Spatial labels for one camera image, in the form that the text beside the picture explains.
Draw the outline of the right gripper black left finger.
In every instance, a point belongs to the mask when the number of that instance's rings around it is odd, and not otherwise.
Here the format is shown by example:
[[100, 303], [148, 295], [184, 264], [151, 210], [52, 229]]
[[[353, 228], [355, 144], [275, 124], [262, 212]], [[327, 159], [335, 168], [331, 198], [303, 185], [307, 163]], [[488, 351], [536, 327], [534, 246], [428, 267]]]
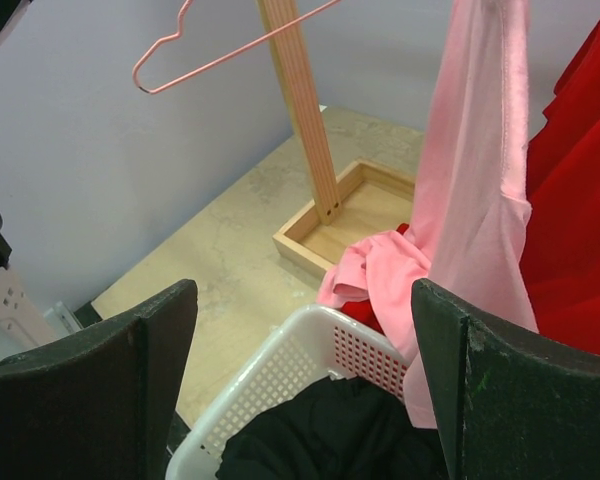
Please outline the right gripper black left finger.
[[0, 361], [0, 479], [162, 479], [198, 313], [183, 279]]

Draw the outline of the pink t shirt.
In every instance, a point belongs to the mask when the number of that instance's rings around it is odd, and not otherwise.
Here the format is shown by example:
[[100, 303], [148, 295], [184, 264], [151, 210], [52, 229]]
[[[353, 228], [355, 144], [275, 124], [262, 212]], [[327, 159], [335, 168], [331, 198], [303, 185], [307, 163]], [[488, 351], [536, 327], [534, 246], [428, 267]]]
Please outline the pink t shirt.
[[407, 363], [412, 424], [436, 425], [413, 322], [426, 278], [528, 330], [537, 327], [520, 260], [526, 197], [529, 5], [456, 1], [425, 132], [408, 229], [349, 246], [325, 275], [320, 304], [368, 301]]

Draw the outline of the red t shirt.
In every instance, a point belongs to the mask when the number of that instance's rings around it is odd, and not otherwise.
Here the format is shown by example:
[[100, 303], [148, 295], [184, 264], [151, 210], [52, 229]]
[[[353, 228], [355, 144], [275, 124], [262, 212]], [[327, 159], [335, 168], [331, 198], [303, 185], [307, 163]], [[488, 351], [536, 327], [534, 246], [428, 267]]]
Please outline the red t shirt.
[[538, 332], [600, 355], [600, 20], [528, 136], [520, 271]]

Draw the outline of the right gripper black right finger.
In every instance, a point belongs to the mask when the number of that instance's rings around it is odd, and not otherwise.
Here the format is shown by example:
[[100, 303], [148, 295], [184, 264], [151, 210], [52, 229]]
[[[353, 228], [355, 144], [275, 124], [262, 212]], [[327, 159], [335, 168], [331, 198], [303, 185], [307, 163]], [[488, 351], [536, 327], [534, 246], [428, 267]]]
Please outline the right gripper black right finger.
[[412, 286], [420, 358], [452, 479], [600, 479], [600, 356]]

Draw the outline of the black t shirt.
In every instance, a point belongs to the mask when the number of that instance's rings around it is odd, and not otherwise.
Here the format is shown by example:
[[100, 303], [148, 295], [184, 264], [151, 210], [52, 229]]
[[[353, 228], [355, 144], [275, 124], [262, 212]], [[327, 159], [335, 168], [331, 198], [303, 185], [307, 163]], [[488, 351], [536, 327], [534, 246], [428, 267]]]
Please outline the black t shirt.
[[360, 377], [321, 379], [231, 437], [218, 479], [445, 479], [436, 430]]

